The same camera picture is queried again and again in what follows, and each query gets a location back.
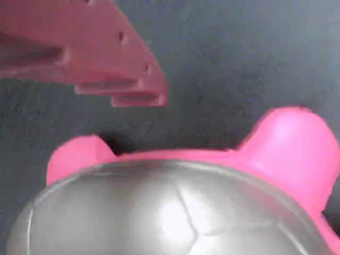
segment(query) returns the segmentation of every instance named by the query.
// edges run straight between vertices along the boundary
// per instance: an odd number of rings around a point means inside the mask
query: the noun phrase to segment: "red plastic piece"
[[[164,74],[111,0],[0,1],[0,77],[71,83],[113,106],[162,106]]]
[[[272,110],[238,150],[166,150],[116,157],[97,136],[72,139],[52,155],[47,184],[94,164],[147,159],[219,164],[263,179],[295,199],[340,255],[340,238],[321,213],[339,174],[340,150],[327,124],[305,108]]]

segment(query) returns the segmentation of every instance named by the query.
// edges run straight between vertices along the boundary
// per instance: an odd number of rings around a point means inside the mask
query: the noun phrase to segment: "pink plastic toy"
[[[295,199],[314,220],[334,254],[340,254],[340,239],[321,213],[339,174],[340,150],[327,124],[308,109],[271,110],[237,150],[164,150],[116,157],[98,136],[78,137],[52,155],[47,185],[85,167],[145,159],[213,163],[265,180]]]

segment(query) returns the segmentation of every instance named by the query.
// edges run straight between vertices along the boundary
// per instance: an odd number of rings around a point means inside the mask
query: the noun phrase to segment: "red plastic ridge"
[[[71,83],[113,106],[163,106],[155,57],[110,0],[0,1],[0,77]]]

